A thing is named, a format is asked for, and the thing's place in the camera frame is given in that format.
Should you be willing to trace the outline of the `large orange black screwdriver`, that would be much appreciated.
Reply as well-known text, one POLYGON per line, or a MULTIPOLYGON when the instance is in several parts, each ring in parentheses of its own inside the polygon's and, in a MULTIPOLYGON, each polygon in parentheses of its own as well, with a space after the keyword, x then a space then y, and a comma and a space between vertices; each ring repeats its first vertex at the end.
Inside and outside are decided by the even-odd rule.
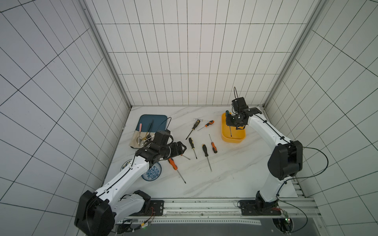
POLYGON ((183 176, 180 174, 180 172, 178 171, 178 167, 177 165, 175 164, 174 160, 172 158, 169 158, 168 159, 168 162, 169 164, 173 167, 173 169, 179 174, 180 178, 183 180, 183 182, 186 184, 186 181, 184 180, 183 176))

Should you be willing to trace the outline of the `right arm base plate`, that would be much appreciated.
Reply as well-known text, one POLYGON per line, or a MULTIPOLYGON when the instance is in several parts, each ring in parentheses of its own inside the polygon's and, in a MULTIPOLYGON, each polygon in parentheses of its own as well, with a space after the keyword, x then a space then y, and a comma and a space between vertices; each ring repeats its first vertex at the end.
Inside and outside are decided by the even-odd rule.
POLYGON ((243 216, 281 216, 277 201, 266 203, 263 200, 240 200, 237 206, 243 216))

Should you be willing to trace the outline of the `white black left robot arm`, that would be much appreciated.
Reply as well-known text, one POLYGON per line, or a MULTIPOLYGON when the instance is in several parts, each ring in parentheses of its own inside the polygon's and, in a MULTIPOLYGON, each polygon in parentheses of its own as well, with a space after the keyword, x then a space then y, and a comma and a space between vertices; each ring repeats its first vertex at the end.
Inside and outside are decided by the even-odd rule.
POLYGON ((143 208, 149 209, 148 194, 136 191, 124 198, 125 192, 160 160, 180 156, 186 149, 182 142, 172 142, 164 146, 151 143, 137 150, 131 163, 110 182, 95 192, 82 194, 74 225, 87 236, 107 236, 116 223, 143 208))

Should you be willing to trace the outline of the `black yellow deli screwdriver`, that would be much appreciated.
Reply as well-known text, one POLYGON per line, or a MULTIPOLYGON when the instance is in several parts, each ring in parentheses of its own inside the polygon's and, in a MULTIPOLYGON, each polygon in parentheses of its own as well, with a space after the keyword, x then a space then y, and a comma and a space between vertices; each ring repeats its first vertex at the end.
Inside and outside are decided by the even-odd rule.
POLYGON ((202 150, 204 152, 204 155, 208 161, 208 164, 209 164, 209 167, 210 167, 210 171, 212 171, 212 168, 211 168, 211 165, 210 165, 210 161, 209 161, 209 158, 208 158, 208 151, 207 151, 207 147, 205 144, 202 144, 202 150))

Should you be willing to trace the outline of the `green black screwdriver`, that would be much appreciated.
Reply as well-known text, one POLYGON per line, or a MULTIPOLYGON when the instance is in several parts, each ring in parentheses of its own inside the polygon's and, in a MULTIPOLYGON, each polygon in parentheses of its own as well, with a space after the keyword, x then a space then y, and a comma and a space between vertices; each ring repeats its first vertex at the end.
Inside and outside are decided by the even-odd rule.
POLYGON ((225 112, 225 123, 229 127, 230 136, 232 137, 231 125, 232 125, 232 115, 228 110, 225 112))

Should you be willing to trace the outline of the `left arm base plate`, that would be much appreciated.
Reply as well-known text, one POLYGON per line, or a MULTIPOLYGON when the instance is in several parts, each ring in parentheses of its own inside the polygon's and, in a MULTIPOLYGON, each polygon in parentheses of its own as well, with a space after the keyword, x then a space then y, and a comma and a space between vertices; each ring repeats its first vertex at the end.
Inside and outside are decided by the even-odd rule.
POLYGON ((141 211, 131 214, 131 216, 162 216, 164 210, 164 200, 150 200, 144 203, 141 211))

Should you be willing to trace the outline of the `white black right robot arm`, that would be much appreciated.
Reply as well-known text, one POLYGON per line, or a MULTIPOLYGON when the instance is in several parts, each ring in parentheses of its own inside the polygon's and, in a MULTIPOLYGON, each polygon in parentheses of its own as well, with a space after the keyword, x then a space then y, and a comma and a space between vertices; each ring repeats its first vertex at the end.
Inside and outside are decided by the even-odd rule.
POLYGON ((278 131, 258 108, 247 108, 237 114, 225 112, 227 126, 236 129, 253 128, 268 144, 272 153, 267 162, 269 175, 252 204, 242 203, 257 214, 264 215, 278 205, 281 189, 303 168, 303 146, 278 131))

